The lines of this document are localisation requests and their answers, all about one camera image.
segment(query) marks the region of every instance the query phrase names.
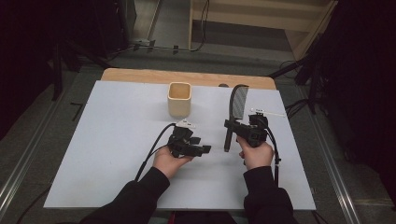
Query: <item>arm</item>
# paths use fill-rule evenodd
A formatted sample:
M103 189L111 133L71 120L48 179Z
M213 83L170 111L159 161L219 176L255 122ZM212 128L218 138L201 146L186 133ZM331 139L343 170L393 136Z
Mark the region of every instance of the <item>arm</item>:
M148 223L157 201L169 187L169 178L191 157L174 158L168 147L156 154L153 166L136 182L125 185L113 202L83 218L80 224Z
M238 136L247 172L244 178L248 195L244 206L249 223L297 223L288 193L274 183L271 162L274 151L267 143L251 147Z

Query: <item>metal bar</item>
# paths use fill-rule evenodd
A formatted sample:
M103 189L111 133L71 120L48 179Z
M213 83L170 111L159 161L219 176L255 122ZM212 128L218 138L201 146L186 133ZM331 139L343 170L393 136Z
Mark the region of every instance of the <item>metal bar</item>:
M29 167L35 158L35 154L37 152L37 145L41 140L43 133L46 131L50 120L56 111L59 103L61 102L64 94L58 97L58 100L55 102L51 102L49 109L47 110L44 118L38 124L35 133L33 134L29 144L27 145L26 149L24 150L23 154L21 155L20 160L18 161L17 165L15 166L13 172L9 176L6 184L3 186L0 192L0 222L4 217L8 206L10 205L12 199L14 198L19 186L23 178L25 177Z
M163 3L163 1L159 0L157 3L157 6L155 7L154 15L152 17L151 24L148 28L148 36L147 36L148 40L150 40L152 38L152 34L154 32L155 24L157 23L158 14L160 14L162 3Z
M307 98L307 94L302 88L298 88L300 95L303 98ZM326 165L327 171L329 173L329 177L332 181L332 186L334 187L335 193L338 198L338 202L341 205L341 208L344 212L344 216L346 217L346 222L348 224L360 224L361 221L359 219L358 213L355 209L355 206L352 202L352 199L349 196L349 192L347 190L347 186L344 183L343 177L341 176L334 160L332 159L332 153L330 151L329 145L326 142L326 137L323 131L318 124L318 120L316 116L313 116L309 109L305 109L308 113L309 118L314 126L315 132L318 136L319 144L320 144L320 152L322 154L322 158Z

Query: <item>cardboard cup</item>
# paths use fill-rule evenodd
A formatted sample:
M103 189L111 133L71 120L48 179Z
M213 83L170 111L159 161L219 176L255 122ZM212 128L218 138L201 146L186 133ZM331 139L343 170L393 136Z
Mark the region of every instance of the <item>cardboard cup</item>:
M191 112L191 85L171 82L168 91L168 110L173 117L186 118Z

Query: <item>black jacket sleeve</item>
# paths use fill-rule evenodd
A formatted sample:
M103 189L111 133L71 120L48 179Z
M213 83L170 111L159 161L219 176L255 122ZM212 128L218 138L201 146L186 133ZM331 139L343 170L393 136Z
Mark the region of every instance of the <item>black jacket sleeve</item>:
M270 166L258 167L244 173L248 195L244 206L248 223L297 223L288 193L278 188Z
M139 182L127 183L113 202L98 208L80 224L147 224L169 185L168 178L151 167Z

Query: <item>white board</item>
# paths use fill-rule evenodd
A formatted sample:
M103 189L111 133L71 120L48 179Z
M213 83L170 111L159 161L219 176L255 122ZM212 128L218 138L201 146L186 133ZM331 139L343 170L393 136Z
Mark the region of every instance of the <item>white board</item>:
M167 112L168 85L97 81L55 177L46 208L95 208L110 203L133 180L161 130L177 119ZM158 201L163 210L243 210L247 187L246 167L238 153L235 134L230 152L224 152L231 88L192 87L193 136L209 154L184 165ZM250 108L285 115L279 91L247 93L245 117ZM266 116L282 159L279 186L289 193L296 210L315 210L304 167L287 117ZM173 129L157 147L165 145ZM148 162L147 172L152 164Z

